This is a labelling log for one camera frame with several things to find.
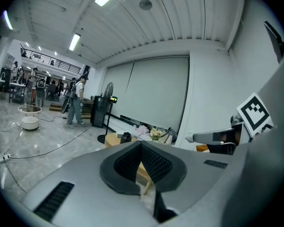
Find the metal railing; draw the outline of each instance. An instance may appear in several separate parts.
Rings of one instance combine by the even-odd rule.
[[[42,62],[42,63],[48,64],[50,66],[54,66],[54,67],[58,67],[58,68],[61,68],[61,69],[64,69],[64,70],[75,72],[77,74],[79,74],[79,72],[81,70],[80,67],[74,66],[72,64],[61,61],[61,60],[56,59],[54,57],[44,55],[44,54],[41,54],[41,53],[36,52],[36,51],[24,49],[24,47],[22,45],[21,45],[21,56],[32,59],[33,61]]]

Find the faucet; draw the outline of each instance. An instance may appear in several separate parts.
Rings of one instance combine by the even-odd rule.
[[[4,77],[5,77],[5,72],[2,72],[1,77],[0,77],[0,80],[1,80],[3,74],[4,74]]]

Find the power strip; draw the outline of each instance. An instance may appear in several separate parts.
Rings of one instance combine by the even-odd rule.
[[[10,160],[10,154],[6,154],[0,157],[0,163],[8,160]]]

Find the flower bouquet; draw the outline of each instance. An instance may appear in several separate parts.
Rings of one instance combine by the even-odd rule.
[[[150,137],[154,141],[157,141],[158,139],[160,139],[161,135],[162,135],[162,131],[158,131],[155,128],[153,128],[150,132]]]

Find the marble floor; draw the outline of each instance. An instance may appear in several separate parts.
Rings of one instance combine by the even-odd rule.
[[[67,116],[60,112],[49,111],[50,103],[51,101],[44,102],[42,112],[39,114],[41,119],[51,121],[56,116]],[[75,119],[74,124],[67,125],[65,119],[57,117],[53,122],[40,120],[39,128],[34,131],[22,131],[19,125],[24,114],[18,111],[18,107],[19,104],[9,103],[8,99],[0,100],[0,154],[13,142],[14,146],[8,150],[13,157],[44,154],[71,141],[91,126],[89,119],[83,120],[86,123],[84,125],[76,124]],[[69,160],[105,148],[104,144],[97,141],[97,136],[100,134],[105,134],[104,128],[91,127],[74,141],[52,153],[40,157],[7,161],[7,166],[23,190],[16,184],[6,165],[0,163],[0,188],[21,201],[25,192]],[[137,184],[143,191],[146,182]],[[154,187],[150,188],[146,196],[141,196],[141,200],[151,212],[154,197]]]

